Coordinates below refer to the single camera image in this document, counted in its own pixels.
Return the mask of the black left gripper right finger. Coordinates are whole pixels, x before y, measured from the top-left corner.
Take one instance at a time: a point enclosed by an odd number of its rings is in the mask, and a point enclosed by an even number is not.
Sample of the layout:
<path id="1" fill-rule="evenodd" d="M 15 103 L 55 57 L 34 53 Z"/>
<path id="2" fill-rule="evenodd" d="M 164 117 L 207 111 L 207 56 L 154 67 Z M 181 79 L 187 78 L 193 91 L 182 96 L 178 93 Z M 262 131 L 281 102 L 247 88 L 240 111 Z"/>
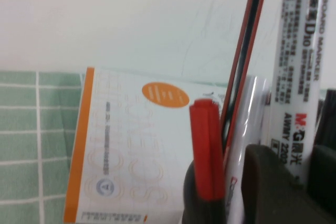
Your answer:
<path id="1" fill-rule="evenodd" d="M 335 150 L 323 145 L 313 148 L 308 194 L 335 218 Z"/>

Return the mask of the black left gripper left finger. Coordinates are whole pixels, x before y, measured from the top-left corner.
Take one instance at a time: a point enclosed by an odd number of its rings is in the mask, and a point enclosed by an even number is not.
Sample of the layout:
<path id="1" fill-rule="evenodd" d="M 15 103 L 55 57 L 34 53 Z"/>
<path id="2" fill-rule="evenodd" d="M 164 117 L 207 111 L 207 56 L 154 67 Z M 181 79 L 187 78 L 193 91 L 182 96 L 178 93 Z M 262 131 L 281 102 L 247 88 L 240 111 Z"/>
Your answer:
<path id="1" fill-rule="evenodd" d="M 299 183 L 275 153 L 263 145 L 246 147 L 243 203 L 246 223 L 304 223 Z"/>

